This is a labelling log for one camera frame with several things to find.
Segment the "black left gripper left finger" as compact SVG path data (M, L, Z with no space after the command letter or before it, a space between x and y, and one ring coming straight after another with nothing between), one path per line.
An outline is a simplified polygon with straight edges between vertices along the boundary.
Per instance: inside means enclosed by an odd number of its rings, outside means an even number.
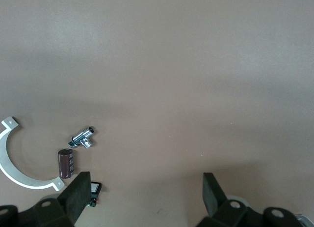
M33 207L36 226L73 227L90 199L90 172L80 172L57 198L43 199Z

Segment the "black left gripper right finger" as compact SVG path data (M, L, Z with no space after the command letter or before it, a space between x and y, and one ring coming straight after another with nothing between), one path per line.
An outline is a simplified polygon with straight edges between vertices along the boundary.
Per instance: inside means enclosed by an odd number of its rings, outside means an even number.
M202 220L204 227L240 227L247 207L236 199L228 199L213 173L203 174L203 202L208 216Z

